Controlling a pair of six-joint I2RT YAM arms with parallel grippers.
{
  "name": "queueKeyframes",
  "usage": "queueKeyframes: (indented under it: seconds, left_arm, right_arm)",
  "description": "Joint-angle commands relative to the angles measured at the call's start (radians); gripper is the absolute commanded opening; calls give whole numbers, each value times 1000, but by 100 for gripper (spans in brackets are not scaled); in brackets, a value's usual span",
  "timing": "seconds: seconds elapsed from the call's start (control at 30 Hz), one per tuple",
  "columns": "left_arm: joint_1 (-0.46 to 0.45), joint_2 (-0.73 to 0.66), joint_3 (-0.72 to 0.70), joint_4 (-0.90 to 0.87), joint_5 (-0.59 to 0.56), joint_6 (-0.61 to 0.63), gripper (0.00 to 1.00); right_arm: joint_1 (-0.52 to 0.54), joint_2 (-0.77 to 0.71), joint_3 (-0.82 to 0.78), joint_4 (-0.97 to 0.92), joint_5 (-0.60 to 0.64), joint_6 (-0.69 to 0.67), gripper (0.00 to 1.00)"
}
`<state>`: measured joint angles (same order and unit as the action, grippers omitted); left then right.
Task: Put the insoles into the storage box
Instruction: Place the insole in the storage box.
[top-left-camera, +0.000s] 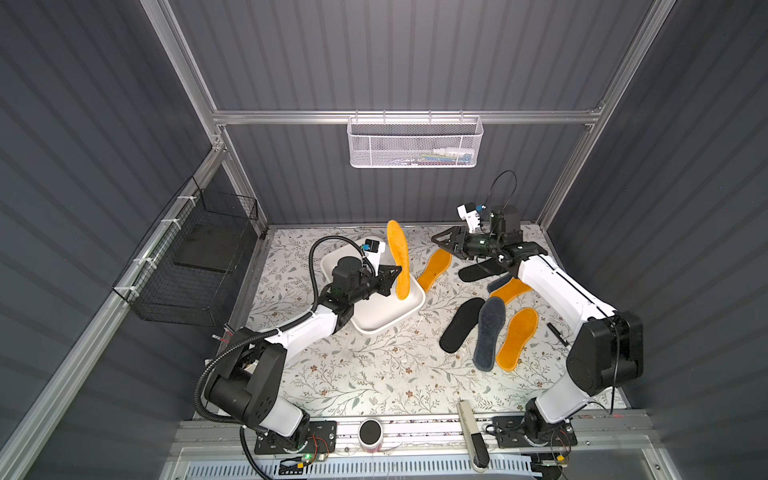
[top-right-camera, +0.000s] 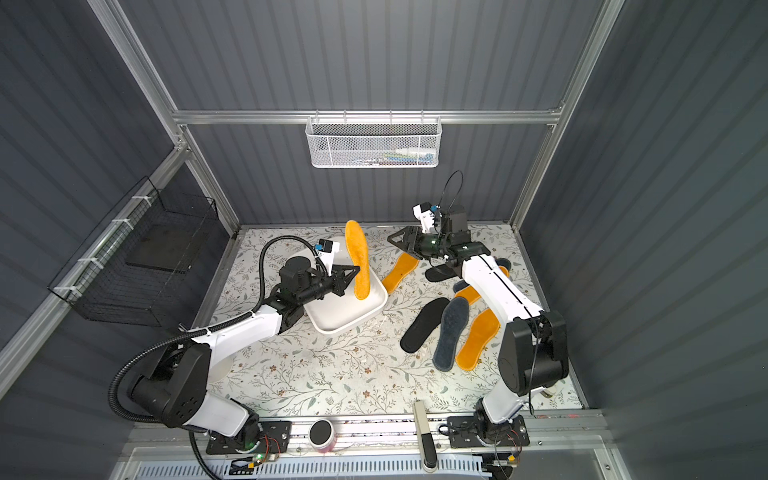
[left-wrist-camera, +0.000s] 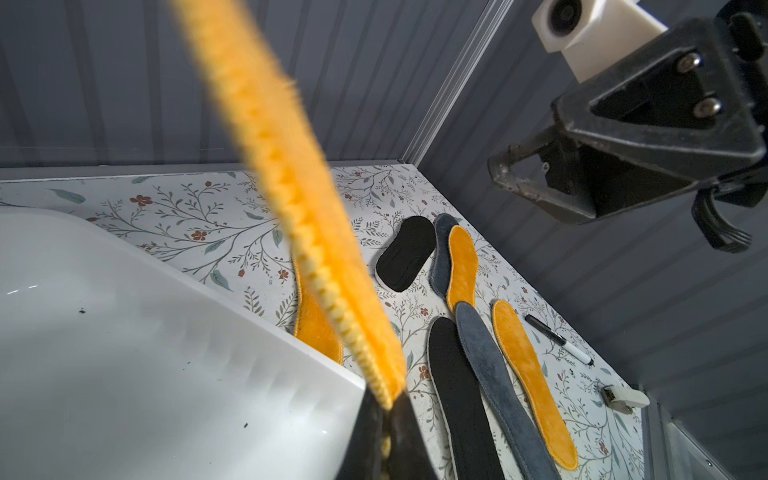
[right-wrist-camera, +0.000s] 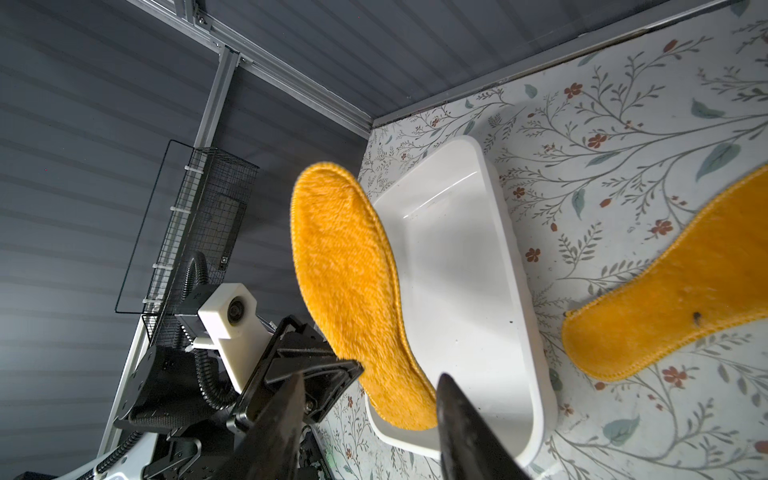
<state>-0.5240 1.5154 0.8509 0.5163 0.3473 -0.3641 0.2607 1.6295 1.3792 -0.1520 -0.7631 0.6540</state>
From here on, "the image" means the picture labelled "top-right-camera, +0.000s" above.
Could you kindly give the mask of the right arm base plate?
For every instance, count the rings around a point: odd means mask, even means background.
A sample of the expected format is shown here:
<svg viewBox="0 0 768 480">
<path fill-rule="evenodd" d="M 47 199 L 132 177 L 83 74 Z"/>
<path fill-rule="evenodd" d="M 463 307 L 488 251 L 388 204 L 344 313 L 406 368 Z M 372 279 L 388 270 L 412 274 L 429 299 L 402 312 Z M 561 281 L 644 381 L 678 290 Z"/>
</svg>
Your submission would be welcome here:
<svg viewBox="0 0 768 480">
<path fill-rule="evenodd" d="M 454 449 L 480 447 L 510 447 L 520 449 L 530 445 L 525 420 L 516 416 L 500 424 L 479 420 L 475 416 L 452 416 L 438 427 Z"/>
</svg>

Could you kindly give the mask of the orange insole box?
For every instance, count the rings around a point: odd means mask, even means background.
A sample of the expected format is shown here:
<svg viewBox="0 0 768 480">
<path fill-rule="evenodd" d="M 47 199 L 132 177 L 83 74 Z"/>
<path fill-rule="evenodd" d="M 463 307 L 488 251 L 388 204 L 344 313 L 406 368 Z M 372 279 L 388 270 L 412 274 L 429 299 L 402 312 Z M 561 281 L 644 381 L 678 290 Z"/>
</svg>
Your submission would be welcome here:
<svg viewBox="0 0 768 480">
<path fill-rule="evenodd" d="M 408 253 L 402 253 L 388 275 L 382 280 L 388 294 L 392 294 L 402 281 L 413 272 L 420 261 Z"/>
</svg>

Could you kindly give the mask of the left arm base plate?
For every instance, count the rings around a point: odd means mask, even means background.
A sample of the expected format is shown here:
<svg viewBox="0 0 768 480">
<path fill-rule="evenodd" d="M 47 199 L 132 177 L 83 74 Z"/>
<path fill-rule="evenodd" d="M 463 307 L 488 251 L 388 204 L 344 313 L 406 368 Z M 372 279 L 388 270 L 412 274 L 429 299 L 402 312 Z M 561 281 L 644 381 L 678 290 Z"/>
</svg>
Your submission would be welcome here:
<svg viewBox="0 0 768 480">
<path fill-rule="evenodd" d="M 234 437 L 213 433 L 207 455 L 278 455 L 285 453 L 291 437 L 290 421 L 247 422 Z"/>
</svg>

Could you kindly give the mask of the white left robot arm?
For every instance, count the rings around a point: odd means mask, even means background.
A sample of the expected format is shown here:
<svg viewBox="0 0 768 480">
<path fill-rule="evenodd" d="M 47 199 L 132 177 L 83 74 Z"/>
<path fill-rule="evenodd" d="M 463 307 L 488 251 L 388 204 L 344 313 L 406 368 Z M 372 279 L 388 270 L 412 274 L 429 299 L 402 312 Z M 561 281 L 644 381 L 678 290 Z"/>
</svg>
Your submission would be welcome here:
<svg viewBox="0 0 768 480">
<path fill-rule="evenodd" d="M 212 326 L 190 330 L 161 341 L 122 366 L 107 390 L 111 410 L 138 423 L 160 423 L 191 435 L 207 432 L 227 438 L 239 453 L 258 449 L 265 436 L 258 415 L 244 404 L 208 390 L 211 372 L 227 357 L 258 341 L 292 328 L 306 304 L 349 286 L 365 293 L 370 287 L 366 243 L 346 242 L 349 263 L 335 265 L 335 244 L 303 240 L 310 257 L 289 258 L 272 289 L 259 280 L 256 305 L 243 314 Z"/>
</svg>

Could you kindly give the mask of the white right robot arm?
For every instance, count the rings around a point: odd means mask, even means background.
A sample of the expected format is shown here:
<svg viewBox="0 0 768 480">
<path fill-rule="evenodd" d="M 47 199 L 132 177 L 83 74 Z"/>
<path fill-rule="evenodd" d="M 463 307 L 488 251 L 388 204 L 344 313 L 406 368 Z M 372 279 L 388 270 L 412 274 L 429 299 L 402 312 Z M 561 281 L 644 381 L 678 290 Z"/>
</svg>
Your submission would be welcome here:
<svg viewBox="0 0 768 480">
<path fill-rule="evenodd" d="M 408 226 L 387 241 L 419 259 L 441 258 L 449 270 L 473 287 L 503 327 L 497 366 L 500 380 L 476 407 L 478 439 L 495 444 L 507 436 L 509 421 L 535 392 L 554 386 L 569 374 L 567 330 L 557 312 L 544 311 L 504 275 L 491 251 L 467 230 L 425 233 Z"/>
</svg>

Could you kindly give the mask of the black insole front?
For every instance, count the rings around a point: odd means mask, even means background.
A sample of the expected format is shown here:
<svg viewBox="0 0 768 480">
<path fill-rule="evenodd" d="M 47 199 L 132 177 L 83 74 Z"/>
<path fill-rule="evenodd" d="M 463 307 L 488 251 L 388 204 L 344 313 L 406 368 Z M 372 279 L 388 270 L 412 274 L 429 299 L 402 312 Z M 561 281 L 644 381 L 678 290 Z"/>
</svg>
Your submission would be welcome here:
<svg viewBox="0 0 768 480">
<path fill-rule="evenodd" d="M 441 324 L 449 299 L 440 297 L 425 304 L 400 340 L 400 347 L 409 354 L 417 352 L 431 333 Z"/>
</svg>

